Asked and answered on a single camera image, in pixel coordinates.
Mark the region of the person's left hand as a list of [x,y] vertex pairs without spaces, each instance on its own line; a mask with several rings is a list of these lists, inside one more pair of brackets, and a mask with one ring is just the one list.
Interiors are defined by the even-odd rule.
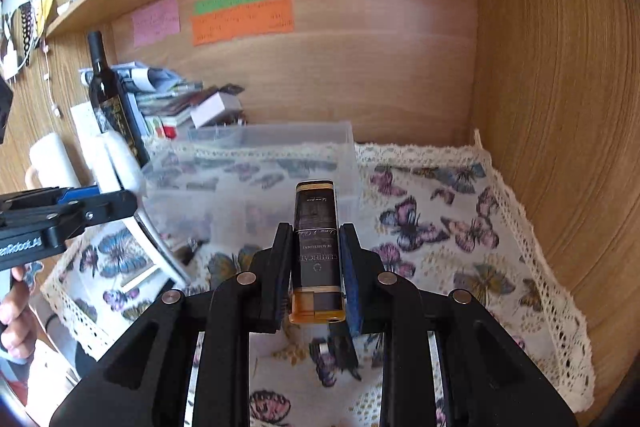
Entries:
[[1,347],[9,360],[26,365],[32,359],[38,340],[44,339],[42,327],[29,304],[30,290],[25,280],[25,265],[11,269],[10,289],[2,296]]

